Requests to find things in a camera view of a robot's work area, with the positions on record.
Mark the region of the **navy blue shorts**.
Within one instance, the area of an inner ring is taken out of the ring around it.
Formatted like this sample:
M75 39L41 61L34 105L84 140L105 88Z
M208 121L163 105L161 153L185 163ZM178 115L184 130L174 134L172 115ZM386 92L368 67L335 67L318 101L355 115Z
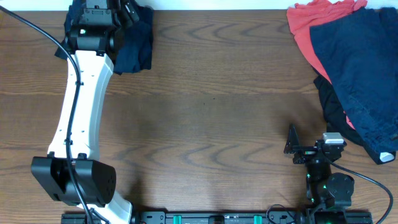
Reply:
M64 22L63 47L106 54L114 72L137 73L152 66L154 11L132 0L73 1Z

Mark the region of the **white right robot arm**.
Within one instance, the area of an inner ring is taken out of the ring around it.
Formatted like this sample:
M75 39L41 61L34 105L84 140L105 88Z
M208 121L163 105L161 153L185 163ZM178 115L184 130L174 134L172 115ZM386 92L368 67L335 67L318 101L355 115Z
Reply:
M324 133L313 146L300 144L296 128L289 125L284 154L292 154L294 164L307 169L307 198L312 206L295 215L296 223L347 223L345 208L351 206L354 179L333 173L331 164L341 157L346 146L340 133Z

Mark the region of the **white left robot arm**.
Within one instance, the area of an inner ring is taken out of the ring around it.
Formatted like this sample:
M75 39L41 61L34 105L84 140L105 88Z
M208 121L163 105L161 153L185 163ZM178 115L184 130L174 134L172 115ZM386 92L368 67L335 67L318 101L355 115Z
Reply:
M62 112L46 156L33 158L31 172L52 200L85 211L65 217L67 223L139 222L99 150L106 89L124 33L138 20L131 1L82 1L59 45L68 63Z

